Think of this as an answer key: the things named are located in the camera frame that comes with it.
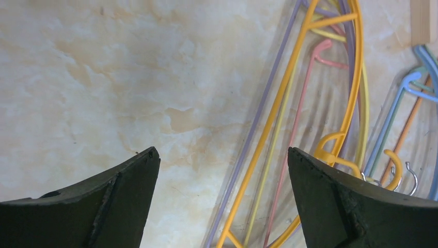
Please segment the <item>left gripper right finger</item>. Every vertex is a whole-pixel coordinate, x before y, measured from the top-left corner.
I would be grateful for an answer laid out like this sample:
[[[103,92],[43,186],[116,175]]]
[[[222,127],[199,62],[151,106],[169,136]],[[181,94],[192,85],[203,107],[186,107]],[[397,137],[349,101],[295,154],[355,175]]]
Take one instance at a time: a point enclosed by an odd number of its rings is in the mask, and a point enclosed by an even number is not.
[[[437,247],[437,202],[367,183],[298,148],[288,168],[308,247]]]

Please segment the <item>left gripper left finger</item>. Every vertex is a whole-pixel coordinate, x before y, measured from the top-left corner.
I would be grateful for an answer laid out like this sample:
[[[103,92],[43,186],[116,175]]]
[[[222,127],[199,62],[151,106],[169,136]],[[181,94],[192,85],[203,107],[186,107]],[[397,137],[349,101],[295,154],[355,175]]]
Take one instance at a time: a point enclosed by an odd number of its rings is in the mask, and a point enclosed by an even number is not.
[[[160,163],[150,147],[39,198],[1,202],[1,247],[139,247]]]

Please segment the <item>purple wire hanger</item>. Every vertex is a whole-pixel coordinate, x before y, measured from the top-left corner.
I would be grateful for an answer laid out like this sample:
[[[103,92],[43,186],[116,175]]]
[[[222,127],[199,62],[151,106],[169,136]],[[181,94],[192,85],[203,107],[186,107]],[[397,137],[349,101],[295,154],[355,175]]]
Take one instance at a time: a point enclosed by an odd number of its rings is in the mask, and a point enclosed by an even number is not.
[[[345,144],[345,140],[349,134],[349,128],[351,121],[353,119],[355,106],[359,103],[361,106],[365,107],[364,118],[368,118],[369,111],[369,103],[367,97],[367,90],[360,89],[361,86],[366,85],[366,77],[365,77],[365,64],[364,64],[364,56],[363,56],[363,22],[362,22],[362,14],[358,1],[339,1],[339,9],[340,13],[338,15],[331,13],[324,9],[319,9],[317,7],[317,1],[298,1],[294,7],[290,22],[287,26],[287,30],[283,41],[281,43],[280,49],[277,53],[273,68],[271,70],[271,74],[268,78],[267,85],[263,92],[259,107],[256,111],[256,116],[252,123],[252,126],[249,130],[248,137],[243,146],[241,155],[239,156],[237,163],[234,166],[234,172],[230,176],[230,182],[227,186],[227,189],[223,195],[223,201],[218,209],[217,216],[214,219],[211,231],[209,232],[208,238],[205,242],[205,247],[211,247],[213,238],[220,224],[222,215],[224,214],[226,205],[231,196],[232,191],[235,188],[235,183],[237,177],[239,175],[240,168],[243,165],[243,160],[247,154],[249,146],[251,144],[253,135],[256,131],[257,124],[260,120],[260,116],[266,102],[266,98],[270,91],[270,87],[272,85],[272,81],[274,79],[277,67],[279,65],[280,59],[282,57],[285,45],[287,43],[290,31],[292,29],[296,14],[301,5],[307,6],[308,10],[306,12],[306,16],[304,18],[302,27],[300,29],[300,33],[296,40],[294,49],[292,51],[291,57],[289,59],[285,74],[283,76],[282,82],[278,89],[276,98],[271,107],[269,116],[265,123],[263,132],[260,136],[260,139],[257,143],[257,147],[254,151],[254,154],[249,163],[248,169],[245,173],[245,176],[242,180],[241,186],[237,192],[236,198],[233,202],[233,205],[230,209],[230,213],[225,221],[224,228],[221,232],[221,235],[217,241],[216,247],[222,247],[225,240],[229,239],[235,247],[246,247],[247,242],[241,243],[235,235],[231,232],[230,227],[233,222],[233,219],[236,215],[238,207],[242,201],[243,195],[246,191],[246,188],[249,184],[249,181],[254,172],[255,166],[257,165],[260,154],[263,150],[264,142],[268,138],[268,134],[270,133],[270,128],[272,124],[278,124],[281,122],[284,113],[284,105],[288,101],[289,90],[292,85],[291,81],[293,80],[296,68],[296,61],[299,57],[302,44],[305,39],[305,35],[307,31],[312,31],[314,33],[318,33],[319,35],[323,35],[322,27],[331,26],[334,27],[337,24],[341,23],[344,25],[345,29],[352,28],[351,31],[346,32],[346,46],[347,52],[349,56],[349,70],[350,70],[350,91],[349,98],[346,107],[346,113],[342,121],[341,128],[337,133],[331,133],[325,136],[319,143],[318,148],[316,149],[316,155],[326,159],[329,162],[330,166],[333,166],[335,163],[343,163],[346,166],[352,168],[354,174],[356,176],[360,176],[361,173],[359,171],[358,165],[344,160],[339,157],[339,153],[342,147]]]

